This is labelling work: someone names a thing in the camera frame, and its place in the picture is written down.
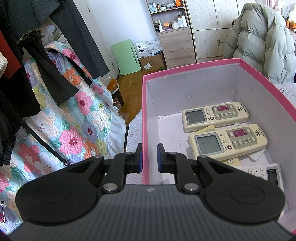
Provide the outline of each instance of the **green folding table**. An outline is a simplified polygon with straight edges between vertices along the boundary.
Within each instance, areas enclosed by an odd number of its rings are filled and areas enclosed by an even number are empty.
[[[131,39],[122,41],[111,46],[111,50],[115,55],[119,72],[121,75],[126,75],[141,70],[138,57]]]

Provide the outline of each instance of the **white button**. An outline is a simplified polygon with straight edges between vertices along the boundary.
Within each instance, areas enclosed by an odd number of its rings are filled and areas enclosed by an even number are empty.
[[[254,174],[255,176],[260,176],[260,171],[259,171],[259,168],[258,167],[254,167]]]
[[[265,176],[265,168],[264,167],[260,167],[260,173],[262,176]]]
[[[229,159],[229,160],[227,161],[228,164],[231,164],[231,163],[234,163],[234,162],[235,162],[235,158]]]

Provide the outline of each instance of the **light green puffer jacket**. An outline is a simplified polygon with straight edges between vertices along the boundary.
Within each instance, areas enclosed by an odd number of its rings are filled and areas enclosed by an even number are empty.
[[[293,38],[283,17],[258,3],[246,3],[227,38],[223,56],[241,58],[273,84],[294,83]]]

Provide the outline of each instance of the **floral fabric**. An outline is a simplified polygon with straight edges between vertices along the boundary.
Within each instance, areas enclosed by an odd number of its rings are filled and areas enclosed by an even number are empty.
[[[79,91],[58,106],[48,92],[35,60],[25,61],[28,79],[41,106],[41,112],[25,118],[25,122],[70,163],[99,154],[108,158],[108,134],[112,117],[110,92],[99,79],[92,79],[91,87],[84,82],[65,57],[71,58],[91,79],[90,73],[73,50],[59,42],[50,43],[46,49],[59,52],[47,53],[59,72]],[[64,167],[31,135],[14,146],[11,165],[0,167],[0,200],[6,204],[5,223],[0,223],[1,231],[9,234],[22,223],[15,204],[18,189],[28,181]],[[0,222],[4,221],[4,215],[1,208]]]

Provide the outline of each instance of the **pink box on shelf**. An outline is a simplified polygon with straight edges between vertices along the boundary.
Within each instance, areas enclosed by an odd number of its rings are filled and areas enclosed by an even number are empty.
[[[288,231],[296,227],[296,109],[261,73],[241,59],[225,59],[182,66],[143,76],[143,184],[160,184],[171,174],[161,174],[157,144],[193,158],[184,132],[182,110],[242,102],[247,123],[258,124],[268,140],[256,161],[240,158],[242,165],[279,163],[287,204],[279,223]]]

